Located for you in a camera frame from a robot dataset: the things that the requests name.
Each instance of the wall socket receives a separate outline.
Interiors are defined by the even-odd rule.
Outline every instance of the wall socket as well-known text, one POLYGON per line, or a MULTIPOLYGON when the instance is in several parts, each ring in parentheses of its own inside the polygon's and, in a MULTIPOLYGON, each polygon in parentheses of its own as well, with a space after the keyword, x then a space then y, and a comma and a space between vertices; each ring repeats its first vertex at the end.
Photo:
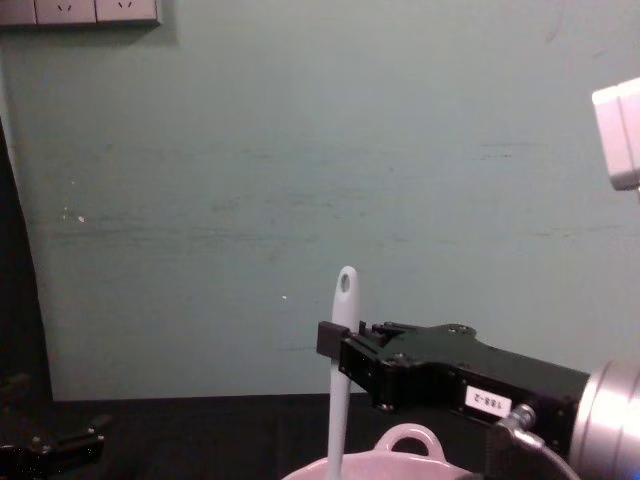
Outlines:
POLYGON ((96 23, 96 7, 93 0, 36 0, 36 16, 39 25, 96 23))
POLYGON ((35 24, 33 0, 0 0, 0 26, 35 24))
POLYGON ((160 23, 156 0, 95 0, 98 22, 160 23))

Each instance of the pot handle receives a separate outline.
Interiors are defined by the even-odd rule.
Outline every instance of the pot handle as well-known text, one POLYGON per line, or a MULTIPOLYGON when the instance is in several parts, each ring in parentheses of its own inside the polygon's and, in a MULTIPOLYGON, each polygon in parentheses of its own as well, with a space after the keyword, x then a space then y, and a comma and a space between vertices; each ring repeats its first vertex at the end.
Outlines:
POLYGON ((413 438, 422 442, 429 451, 429 458, 433 458, 441 462, 447 461, 444 458, 442 445, 440 445, 440 441, 438 440, 438 437, 436 437, 435 433, 422 425, 418 425, 417 423, 403 423, 389 429, 387 433, 378 440, 374 450, 391 451, 393 450, 393 447, 395 447, 396 443, 403 438, 413 438))

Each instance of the white spatula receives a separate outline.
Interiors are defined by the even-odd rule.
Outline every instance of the white spatula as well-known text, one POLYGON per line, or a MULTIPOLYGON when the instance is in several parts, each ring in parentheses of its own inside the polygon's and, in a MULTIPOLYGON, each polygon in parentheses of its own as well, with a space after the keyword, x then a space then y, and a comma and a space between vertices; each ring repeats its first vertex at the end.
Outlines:
MULTIPOLYGON (((358 331, 360 320, 360 286, 358 272, 353 267, 344 267, 338 276, 333 297, 331 321, 358 331)), ((342 455, 347 431, 347 411, 351 380, 338 370, 339 362, 331 360, 331 389, 329 402, 329 447, 327 452, 327 479, 342 480, 342 455)))

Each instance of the pink pot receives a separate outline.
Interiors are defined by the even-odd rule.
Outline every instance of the pink pot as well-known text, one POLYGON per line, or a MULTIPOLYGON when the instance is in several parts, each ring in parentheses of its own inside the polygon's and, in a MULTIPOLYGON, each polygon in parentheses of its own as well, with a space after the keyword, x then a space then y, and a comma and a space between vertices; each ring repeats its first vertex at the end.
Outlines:
MULTIPOLYGON (((469 472, 447 463, 442 445, 428 428, 414 423, 387 431, 373 450, 343 456, 343 480, 455 480, 469 472), (403 438, 421 441, 429 455, 394 452, 403 438)), ((326 480, 327 459, 318 460, 286 476, 284 480, 326 480)))

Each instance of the label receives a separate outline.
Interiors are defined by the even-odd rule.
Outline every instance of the label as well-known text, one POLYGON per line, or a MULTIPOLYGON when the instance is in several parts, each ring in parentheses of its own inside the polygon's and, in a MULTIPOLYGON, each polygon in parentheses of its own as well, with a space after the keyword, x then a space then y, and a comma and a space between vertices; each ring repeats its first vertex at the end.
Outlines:
POLYGON ((467 387, 464 404, 496 417, 505 418, 511 412, 511 399, 486 392, 475 387, 467 387))

